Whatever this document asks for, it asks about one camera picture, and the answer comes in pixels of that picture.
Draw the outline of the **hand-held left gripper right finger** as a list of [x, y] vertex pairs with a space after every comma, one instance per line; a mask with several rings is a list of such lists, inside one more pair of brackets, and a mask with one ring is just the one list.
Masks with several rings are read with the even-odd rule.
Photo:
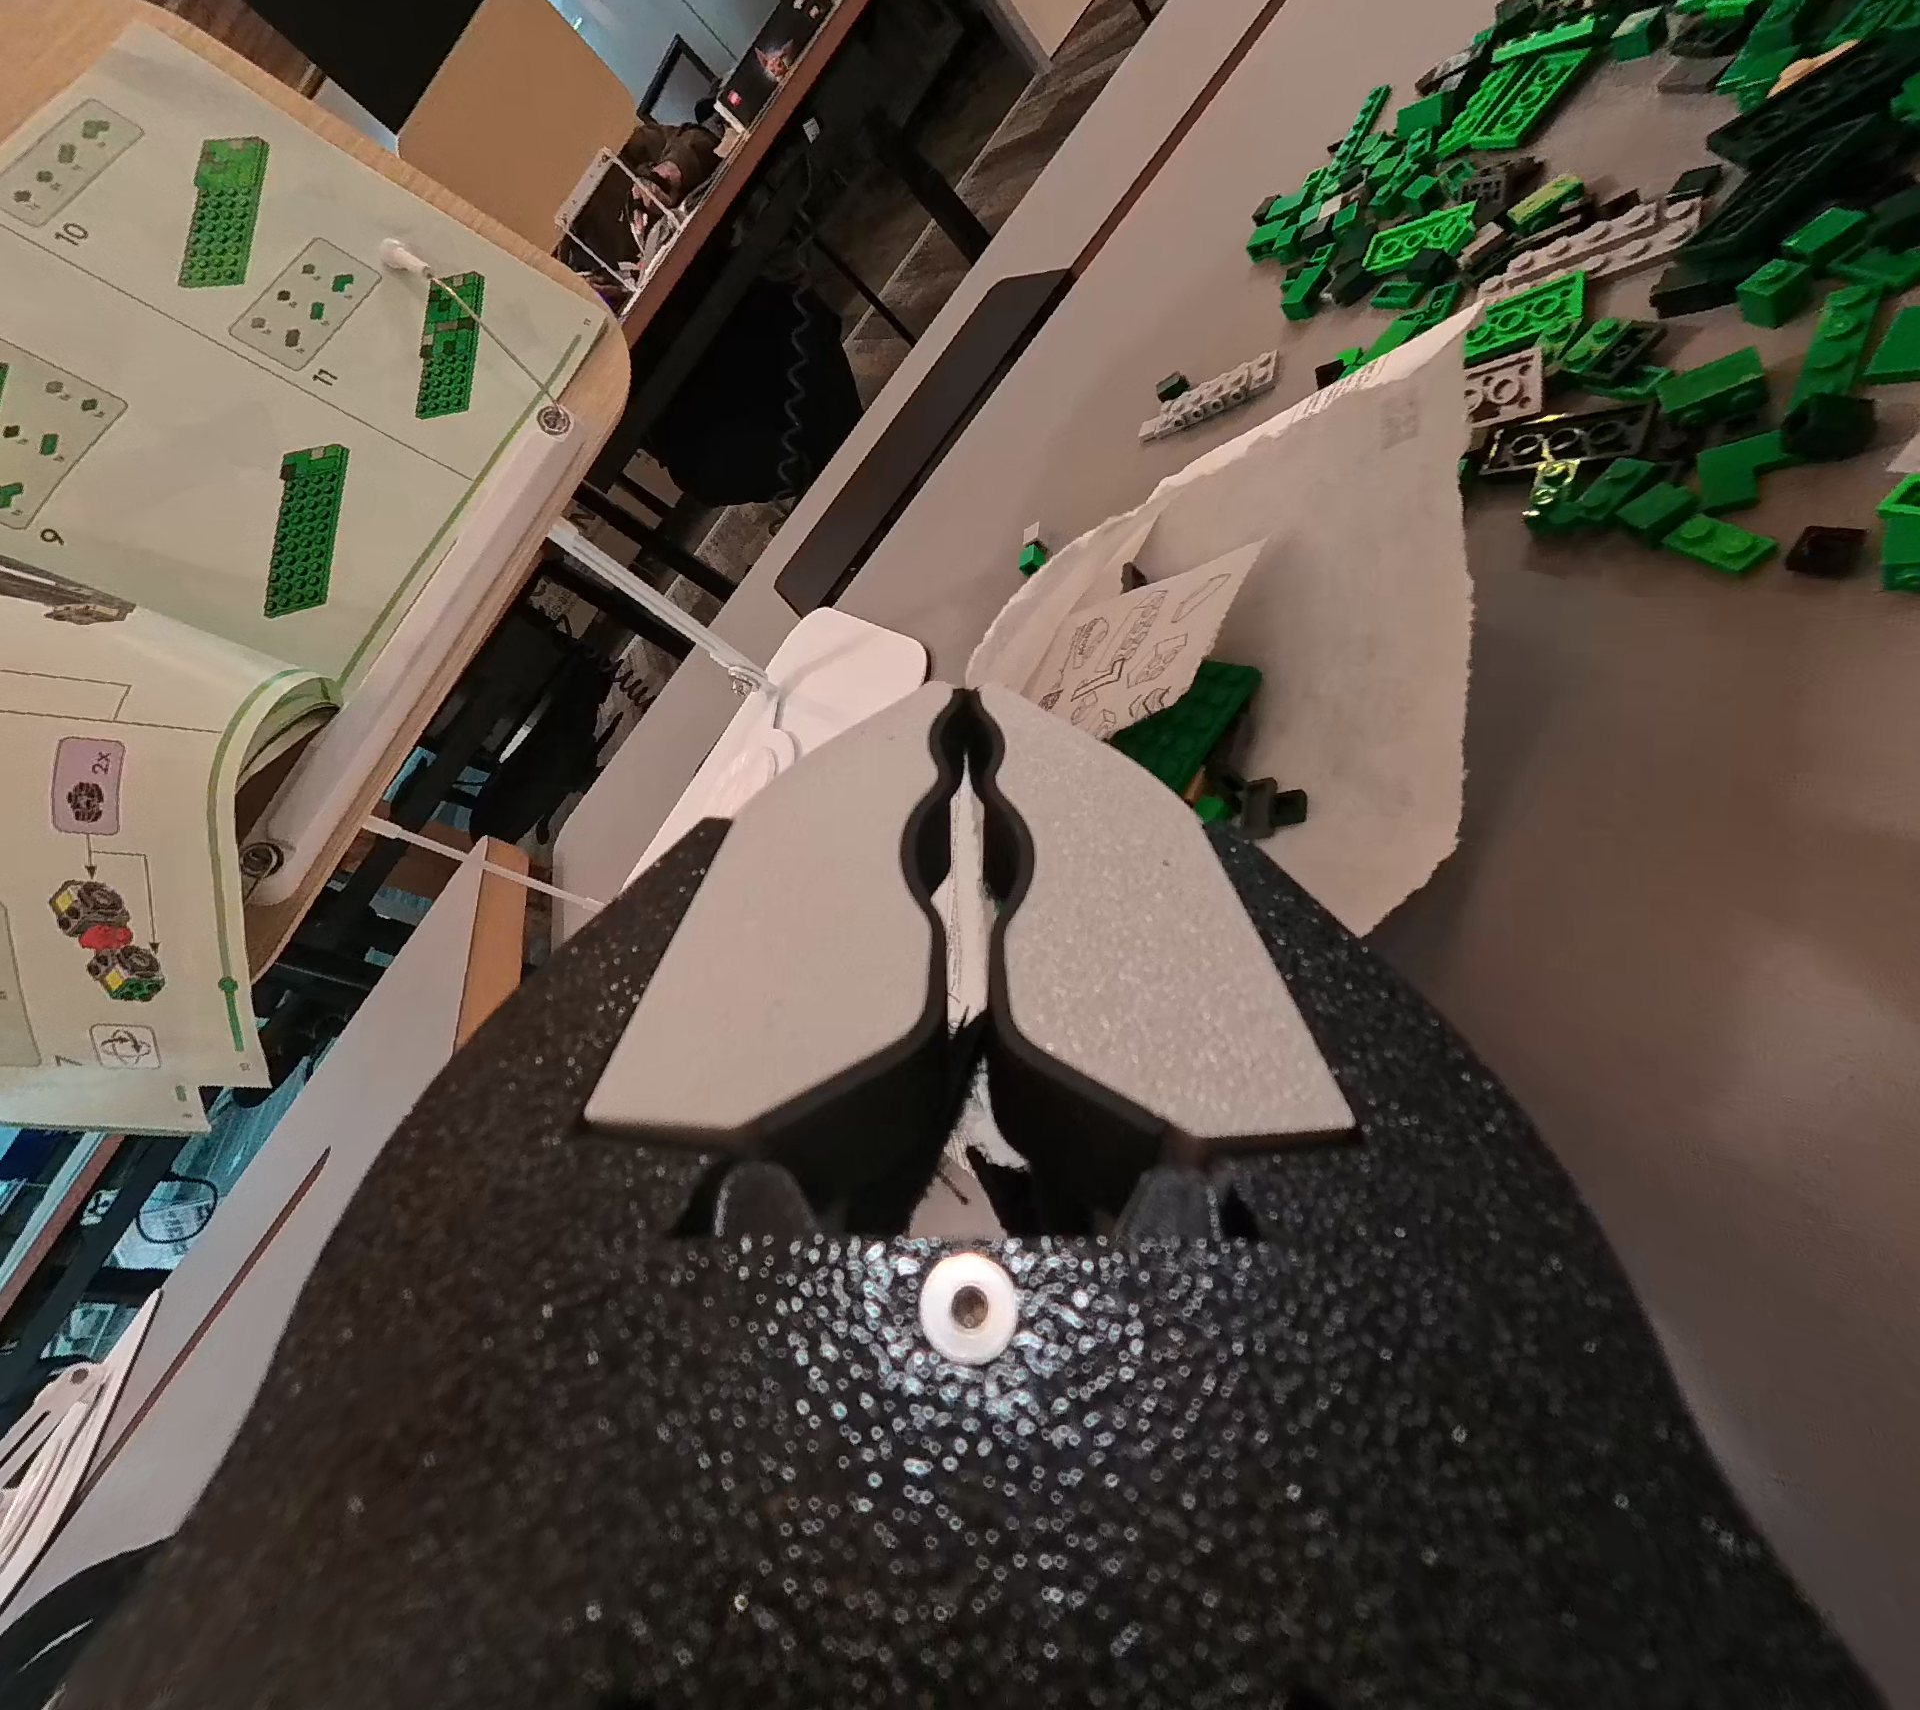
[[987, 1104], [1036, 1224], [1094, 1236], [1159, 1168], [1355, 1143], [1357, 1114], [1201, 819], [1009, 689], [966, 706], [995, 902]]

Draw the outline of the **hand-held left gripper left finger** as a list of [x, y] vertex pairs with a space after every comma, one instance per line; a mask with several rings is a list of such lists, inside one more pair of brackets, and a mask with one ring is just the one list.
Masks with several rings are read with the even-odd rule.
[[732, 817], [589, 1127], [762, 1161], [854, 1236], [908, 1231], [962, 1109], [932, 900], [968, 717], [925, 687]]

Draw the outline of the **pile of green toy bricks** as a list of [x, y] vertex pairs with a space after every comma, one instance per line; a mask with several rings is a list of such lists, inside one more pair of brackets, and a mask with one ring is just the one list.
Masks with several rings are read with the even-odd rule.
[[1876, 540], [1739, 521], [1918, 387], [1918, 0], [1499, 0], [1395, 111], [1367, 93], [1246, 259], [1296, 326], [1378, 316], [1317, 391], [1477, 311], [1459, 483], [1524, 487], [1531, 535], [1804, 580], [1876, 546], [1918, 595], [1918, 444]]

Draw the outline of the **green toy instruction booklet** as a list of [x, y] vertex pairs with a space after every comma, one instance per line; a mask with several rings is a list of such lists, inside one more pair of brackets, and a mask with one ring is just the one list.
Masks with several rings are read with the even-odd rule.
[[273, 795], [478, 521], [532, 387], [417, 417], [424, 288], [564, 391], [586, 298], [130, 27], [2, 136], [2, 1125], [196, 1136], [260, 1091]]

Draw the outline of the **metal page holder clip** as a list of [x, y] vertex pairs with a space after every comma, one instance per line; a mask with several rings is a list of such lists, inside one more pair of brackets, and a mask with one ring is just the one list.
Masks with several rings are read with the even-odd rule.
[[381, 259], [389, 269], [417, 277], [424, 288], [417, 380], [420, 420], [449, 420], [467, 415], [475, 397], [479, 354], [483, 348], [492, 348], [520, 377], [532, 387], [535, 429], [550, 440], [571, 437], [575, 417], [557, 401], [553, 384], [542, 380], [532, 372], [532, 365], [521, 358], [486, 320], [483, 274], [435, 274], [427, 262], [400, 240], [385, 240], [381, 244]]

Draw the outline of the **green rectangular toy plate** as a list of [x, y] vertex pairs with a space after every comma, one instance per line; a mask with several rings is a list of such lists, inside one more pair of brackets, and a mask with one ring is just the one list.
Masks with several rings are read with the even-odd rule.
[[1129, 723], [1109, 751], [1185, 796], [1263, 687], [1258, 667], [1201, 660], [1185, 695]]

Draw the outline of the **torn white paper bag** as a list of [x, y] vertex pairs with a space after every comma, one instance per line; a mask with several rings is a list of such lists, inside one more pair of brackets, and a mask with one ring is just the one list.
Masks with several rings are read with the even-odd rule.
[[1213, 606], [1156, 627], [1260, 670], [1246, 773], [1307, 795], [1277, 864], [1345, 931], [1374, 932], [1450, 859], [1466, 787], [1474, 583], [1456, 462], [1461, 340], [1477, 311], [1195, 455], [1134, 509], [1056, 552], [977, 645], [968, 687], [1074, 712], [1104, 673], [1090, 648], [1047, 699], [1081, 610], [1117, 601], [1117, 563]]

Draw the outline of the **grey narrow holed plate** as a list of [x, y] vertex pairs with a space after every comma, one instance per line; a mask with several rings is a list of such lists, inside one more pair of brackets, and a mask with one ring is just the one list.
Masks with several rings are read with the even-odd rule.
[[1266, 351], [1201, 384], [1167, 377], [1159, 387], [1156, 410], [1140, 423], [1140, 444], [1165, 441], [1267, 397], [1280, 369], [1281, 354]]

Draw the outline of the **wooden background table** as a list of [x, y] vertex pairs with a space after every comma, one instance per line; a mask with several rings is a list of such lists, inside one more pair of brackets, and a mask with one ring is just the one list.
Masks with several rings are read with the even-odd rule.
[[793, 144], [826, 170], [837, 170], [841, 152], [875, 156], [966, 262], [979, 262], [987, 249], [990, 230], [908, 143], [901, 123], [883, 102], [884, 73], [868, 30], [875, 2], [833, 0], [766, 109], [735, 136], [692, 205], [676, 211], [680, 229], [671, 244], [619, 311], [626, 348], [636, 348], [671, 309], [676, 288], [728, 230], [732, 209], [750, 194], [755, 179]]

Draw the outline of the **clear acrylic display case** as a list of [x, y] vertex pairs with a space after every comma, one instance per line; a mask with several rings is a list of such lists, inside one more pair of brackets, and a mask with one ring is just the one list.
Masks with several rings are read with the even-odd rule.
[[557, 211], [553, 256], [590, 283], [630, 288], [643, 262], [643, 233], [658, 213], [643, 187], [658, 187], [649, 161], [599, 151]]

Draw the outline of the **dark display box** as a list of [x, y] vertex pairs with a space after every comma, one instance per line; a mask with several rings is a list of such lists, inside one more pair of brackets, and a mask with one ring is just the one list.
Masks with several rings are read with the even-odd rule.
[[750, 43], [715, 88], [715, 111], [740, 133], [789, 84], [811, 44], [816, 43], [834, 0], [776, 0], [762, 27]]

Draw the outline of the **wooden rounded panel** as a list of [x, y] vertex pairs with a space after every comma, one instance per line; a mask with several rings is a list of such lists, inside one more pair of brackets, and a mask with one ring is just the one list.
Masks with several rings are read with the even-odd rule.
[[576, 187], [636, 125], [636, 95], [550, 0], [483, 0], [397, 130], [397, 152], [556, 249]]

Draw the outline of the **wooden book stand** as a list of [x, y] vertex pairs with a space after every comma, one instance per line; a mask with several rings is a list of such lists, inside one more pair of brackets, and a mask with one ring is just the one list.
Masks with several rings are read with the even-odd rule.
[[372, 660], [370, 684], [349, 695], [335, 723], [282, 776], [260, 834], [291, 844], [273, 893], [245, 910], [250, 977], [260, 977], [291, 943], [300, 923], [318, 902], [332, 868], [347, 859], [364, 819], [402, 755], [420, 742], [445, 698], [472, 667], [493, 624], [517, 602], [543, 559], [546, 530], [565, 520], [568, 503], [589, 472], [607, 459], [614, 474], [626, 459], [614, 452], [633, 377], [633, 345], [658, 331], [658, 311], [673, 283], [686, 281], [725, 209], [747, 187], [747, 166], [771, 152], [775, 123], [762, 120], [732, 152], [703, 209], [687, 219], [671, 263], [614, 316], [590, 286], [553, 252], [499, 223], [492, 211], [445, 187], [432, 170], [366, 140], [323, 102], [295, 93], [224, 43], [159, 8], [150, 0], [2, 0], [2, 136], [10, 140], [41, 115], [63, 87], [102, 59], [130, 27], [145, 25], [156, 40], [192, 54], [236, 82], [248, 97], [300, 129], [318, 144], [400, 187], [427, 209], [438, 209], [467, 233], [486, 240], [550, 283], [586, 298], [606, 323], [581, 372], [557, 391], [571, 415], [568, 437], [550, 437], [550, 452], [508, 452], [503, 480], [483, 483], [478, 521], [452, 541], [452, 559], [438, 563], [424, 591]]

